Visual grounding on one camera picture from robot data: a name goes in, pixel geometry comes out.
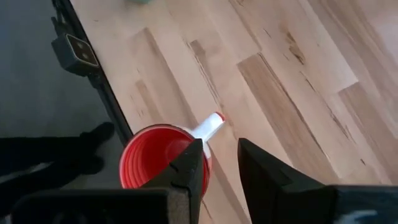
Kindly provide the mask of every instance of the wood grain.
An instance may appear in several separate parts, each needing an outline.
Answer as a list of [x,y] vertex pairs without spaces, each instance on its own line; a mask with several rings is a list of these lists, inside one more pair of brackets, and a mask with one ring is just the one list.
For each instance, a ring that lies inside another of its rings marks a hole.
[[250,222],[238,138],[326,184],[398,184],[397,1],[71,2],[134,132],[225,114],[200,223]]

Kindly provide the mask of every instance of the person's leg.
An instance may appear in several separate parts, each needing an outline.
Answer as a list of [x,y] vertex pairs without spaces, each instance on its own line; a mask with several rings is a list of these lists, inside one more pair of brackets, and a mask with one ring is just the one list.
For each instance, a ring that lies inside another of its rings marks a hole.
[[0,138],[0,176],[42,162],[87,157],[113,133],[113,124],[103,123],[78,137]]
[[[40,149],[38,149],[40,156],[26,150],[27,148],[30,148],[32,151],[36,150],[36,148],[30,145],[26,145],[28,141],[25,141],[24,144],[14,143],[13,146],[24,147],[22,150],[18,147],[15,148],[17,151],[28,153],[34,158],[27,158],[25,163],[21,163],[19,166],[14,166],[10,163],[11,165],[6,166],[8,170],[15,171],[17,167],[18,169],[24,166],[27,167],[27,164],[34,165],[52,160],[55,160],[55,162],[42,170],[0,184],[0,218],[7,215],[22,196],[40,190],[62,187],[80,174],[85,173],[91,165],[90,161],[94,158],[94,153],[98,146],[111,138],[113,133],[113,125],[111,123],[104,123],[89,133],[81,134],[80,137],[41,138],[41,140],[51,140],[52,142],[34,143],[40,146]],[[9,159],[18,160],[23,155],[8,154],[8,156]]]

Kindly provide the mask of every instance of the gray floor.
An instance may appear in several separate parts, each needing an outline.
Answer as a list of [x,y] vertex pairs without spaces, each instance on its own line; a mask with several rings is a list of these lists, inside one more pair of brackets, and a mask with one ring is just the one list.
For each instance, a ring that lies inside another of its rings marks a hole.
[[[72,136],[109,120],[89,81],[60,68],[50,45],[53,14],[51,0],[0,1],[0,138]],[[104,171],[68,188],[120,188],[122,150],[113,137],[99,150]]]

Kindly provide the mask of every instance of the metal frame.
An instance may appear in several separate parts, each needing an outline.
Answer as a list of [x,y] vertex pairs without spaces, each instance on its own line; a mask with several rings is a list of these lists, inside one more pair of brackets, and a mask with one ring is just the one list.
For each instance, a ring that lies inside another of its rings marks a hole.
[[[90,44],[90,41],[87,38],[84,28],[81,25],[70,0],[52,0],[52,3],[57,12],[58,21],[56,18],[52,18],[54,24],[58,23],[58,25],[55,26],[57,34],[59,35],[59,30],[62,29]],[[105,105],[106,111],[111,118],[111,121],[115,125],[120,141],[122,142],[123,146],[126,146],[129,140],[132,138],[133,133],[119,106],[113,90],[109,85],[109,82],[102,69],[101,62],[98,61],[98,63],[100,68],[99,72],[87,74],[87,77],[90,80],[91,85],[97,89],[99,96]]]

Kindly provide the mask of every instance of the black pants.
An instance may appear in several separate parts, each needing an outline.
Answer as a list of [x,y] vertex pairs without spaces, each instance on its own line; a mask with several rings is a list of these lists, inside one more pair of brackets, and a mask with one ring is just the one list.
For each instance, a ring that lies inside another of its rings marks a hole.
[[70,138],[0,138],[0,176],[52,162],[42,170],[0,183],[0,218],[9,214],[23,195],[71,182],[94,153],[85,133]]

